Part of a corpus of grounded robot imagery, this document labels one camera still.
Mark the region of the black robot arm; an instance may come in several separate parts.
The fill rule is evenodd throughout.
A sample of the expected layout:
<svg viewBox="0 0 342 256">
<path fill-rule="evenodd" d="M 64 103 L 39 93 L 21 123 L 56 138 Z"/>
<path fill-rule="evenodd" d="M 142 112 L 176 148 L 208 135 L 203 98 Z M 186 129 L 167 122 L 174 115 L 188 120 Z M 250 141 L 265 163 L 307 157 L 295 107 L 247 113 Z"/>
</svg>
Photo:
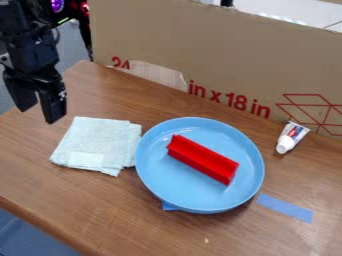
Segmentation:
<svg viewBox="0 0 342 256">
<path fill-rule="evenodd" d="M 56 70 L 59 37 L 36 15 L 29 0 L 0 0 L 0 64 L 15 105 L 25 112 L 41 106 L 45 122 L 67 114 L 67 90 Z"/>
</svg>

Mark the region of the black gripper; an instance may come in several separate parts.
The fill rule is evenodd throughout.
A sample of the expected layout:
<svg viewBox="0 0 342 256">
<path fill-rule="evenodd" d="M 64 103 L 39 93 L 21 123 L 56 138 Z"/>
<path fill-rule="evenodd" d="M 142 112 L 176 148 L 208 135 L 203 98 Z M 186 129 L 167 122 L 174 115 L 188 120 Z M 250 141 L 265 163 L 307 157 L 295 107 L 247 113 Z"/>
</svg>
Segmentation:
<svg viewBox="0 0 342 256">
<path fill-rule="evenodd" d="M 59 36 L 51 29 L 0 30 L 4 44 L 5 87 L 17 109 L 25 112 L 37 104 L 39 92 L 45 122 L 53 124 L 67 114 L 67 91 L 56 70 Z"/>
</svg>

